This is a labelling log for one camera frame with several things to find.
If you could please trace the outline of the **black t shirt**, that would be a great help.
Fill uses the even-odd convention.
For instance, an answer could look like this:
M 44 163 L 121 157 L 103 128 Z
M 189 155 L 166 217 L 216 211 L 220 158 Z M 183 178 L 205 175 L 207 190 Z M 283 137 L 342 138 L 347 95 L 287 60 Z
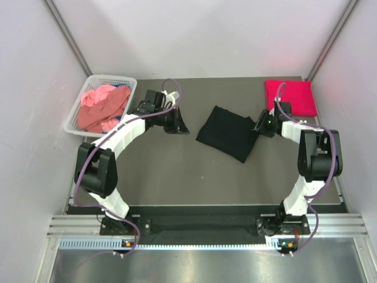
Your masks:
M 196 140 L 245 163 L 259 137 L 255 125 L 250 117 L 215 106 Z

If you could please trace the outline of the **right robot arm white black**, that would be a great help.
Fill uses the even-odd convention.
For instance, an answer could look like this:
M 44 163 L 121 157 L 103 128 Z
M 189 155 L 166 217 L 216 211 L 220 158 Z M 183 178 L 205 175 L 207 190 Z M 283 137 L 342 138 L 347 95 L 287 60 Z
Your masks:
M 310 234 L 306 214 L 312 200 L 343 170 L 339 132 L 326 131 L 302 120 L 293 121 L 279 110 L 263 110 L 254 130 L 266 137 L 279 135 L 299 145 L 299 177 L 275 216 L 256 218 L 258 234 L 268 237 Z

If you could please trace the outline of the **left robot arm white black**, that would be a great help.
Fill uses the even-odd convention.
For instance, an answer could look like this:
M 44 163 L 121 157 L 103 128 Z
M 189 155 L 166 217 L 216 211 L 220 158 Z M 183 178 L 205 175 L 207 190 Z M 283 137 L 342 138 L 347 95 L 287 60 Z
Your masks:
M 119 233 L 140 230 L 128 216 L 130 207 L 117 190 L 117 158 L 149 128 L 161 126 L 168 134 L 189 134 L 179 106 L 154 113 L 138 110 L 127 114 L 115 128 L 93 143 L 82 143 L 78 148 L 75 167 L 73 203 L 80 207 L 97 206 Z

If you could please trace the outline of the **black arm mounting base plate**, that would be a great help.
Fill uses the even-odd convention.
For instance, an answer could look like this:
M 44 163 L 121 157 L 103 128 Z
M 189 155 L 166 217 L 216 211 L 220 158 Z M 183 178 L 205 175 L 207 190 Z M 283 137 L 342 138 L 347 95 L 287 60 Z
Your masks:
M 127 219 L 142 244 L 264 243 L 256 218 L 275 216 L 279 205 L 132 206 Z

